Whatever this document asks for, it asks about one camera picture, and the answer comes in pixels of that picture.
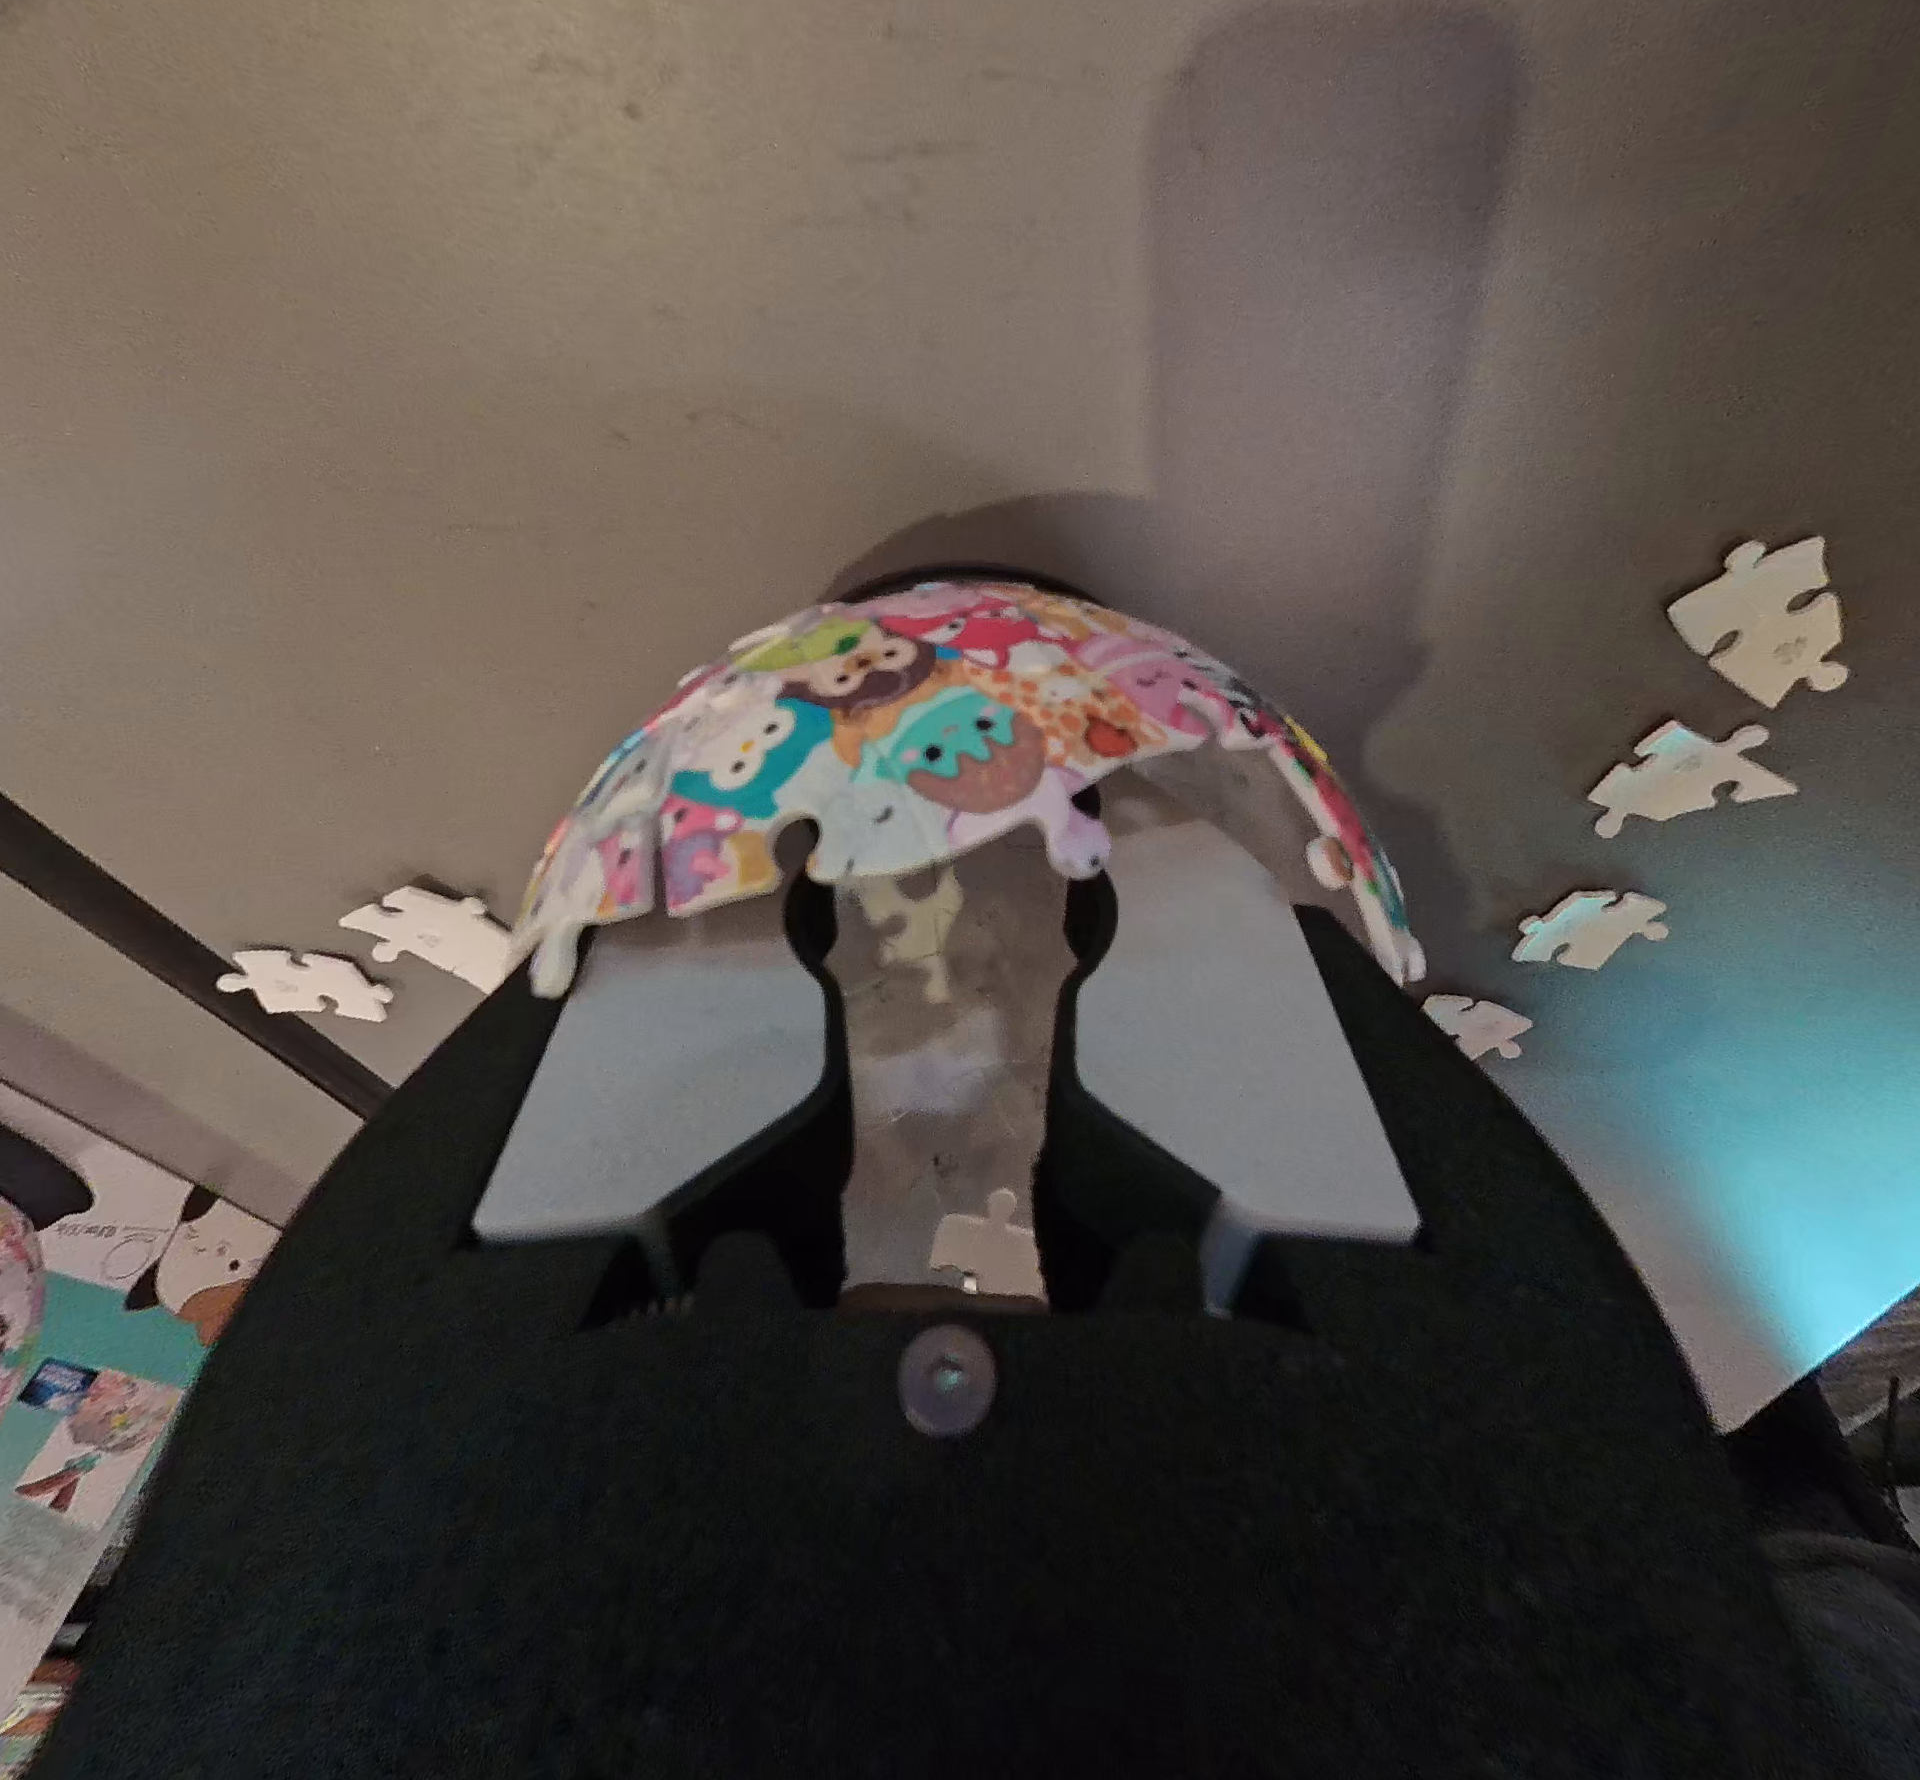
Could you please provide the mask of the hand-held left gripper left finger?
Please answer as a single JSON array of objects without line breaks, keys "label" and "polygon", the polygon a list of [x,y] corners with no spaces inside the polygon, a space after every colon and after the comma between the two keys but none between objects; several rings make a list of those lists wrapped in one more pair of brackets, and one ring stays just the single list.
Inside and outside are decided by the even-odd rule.
[{"label": "hand-held left gripper left finger", "polygon": [[593,931],[471,1209],[488,1249],[629,1242],[653,1297],[726,1235],[767,1235],[798,1297],[848,1287],[848,1005],[835,898]]}]

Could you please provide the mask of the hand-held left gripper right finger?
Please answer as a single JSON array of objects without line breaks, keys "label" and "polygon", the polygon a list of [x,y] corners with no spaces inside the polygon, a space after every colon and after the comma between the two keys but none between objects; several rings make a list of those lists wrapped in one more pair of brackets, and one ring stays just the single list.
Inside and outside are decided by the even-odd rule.
[{"label": "hand-held left gripper right finger", "polygon": [[1243,847],[1116,847],[1067,894],[1045,1072],[1045,1297],[1084,1308],[1144,1235],[1198,1297],[1293,1326],[1270,1242],[1407,1249],[1423,1209],[1290,890]]}]

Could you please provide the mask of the colourful puzzle ball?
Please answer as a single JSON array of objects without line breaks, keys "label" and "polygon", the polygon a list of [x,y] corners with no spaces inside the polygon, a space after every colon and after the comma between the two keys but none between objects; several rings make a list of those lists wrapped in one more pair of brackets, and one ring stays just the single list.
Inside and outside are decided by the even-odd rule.
[{"label": "colourful puzzle ball", "polygon": [[1116,847],[1243,847],[1398,992],[1426,974],[1390,859],[1305,722],[1175,632],[991,576],[812,606],[698,667],[560,822],[517,955],[567,1005],[593,931],[828,884],[848,1287],[1042,1304],[1067,894]]}]

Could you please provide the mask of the two joined white puzzle pieces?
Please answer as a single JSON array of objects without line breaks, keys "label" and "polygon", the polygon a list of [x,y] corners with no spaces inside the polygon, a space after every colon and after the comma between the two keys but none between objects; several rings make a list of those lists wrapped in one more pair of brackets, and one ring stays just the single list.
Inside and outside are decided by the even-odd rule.
[{"label": "two joined white puzzle pieces", "polygon": [[495,997],[513,974],[513,936],[482,898],[452,898],[435,890],[391,890],[337,920],[346,936],[363,937],[375,962],[414,960],[435,974]]}]

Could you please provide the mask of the single white puzzle piece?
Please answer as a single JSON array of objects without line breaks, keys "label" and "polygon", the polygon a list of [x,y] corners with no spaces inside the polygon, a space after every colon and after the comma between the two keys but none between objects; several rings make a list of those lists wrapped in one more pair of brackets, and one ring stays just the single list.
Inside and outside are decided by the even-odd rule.
[{"label": "single white puzzle piece", "polygon": [[395,983],[355,960],[306,947],[236,947],[214,992],[251,997],[265,1015],[346,1015],[360,1027],[381,1027],[395,998]]}]

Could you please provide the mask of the colourful puzzle box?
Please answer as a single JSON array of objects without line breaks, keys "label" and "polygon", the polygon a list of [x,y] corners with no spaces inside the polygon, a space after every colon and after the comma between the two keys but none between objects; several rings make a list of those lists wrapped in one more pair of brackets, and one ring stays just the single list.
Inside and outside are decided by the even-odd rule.
[{"label": "colourful puzzle box", "polygon": [[110,1550],[275,1228],[3,1084],[0,1680]]}]

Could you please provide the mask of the row of white puzzle pieces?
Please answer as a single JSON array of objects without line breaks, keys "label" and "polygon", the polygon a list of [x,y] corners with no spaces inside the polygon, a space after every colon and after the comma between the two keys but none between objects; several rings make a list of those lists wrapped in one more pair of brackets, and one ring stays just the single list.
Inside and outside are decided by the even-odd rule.
[{"label": "row of white puzzle pieces", "polygon": [[1398,707],[1457,875],[1426,1022],[1496,1077],[1692,1053],[1812,898],[1834,794],[1796,737],[1850,684],[1817,534],[1669,576],[1576,544],[1471,597]]}]

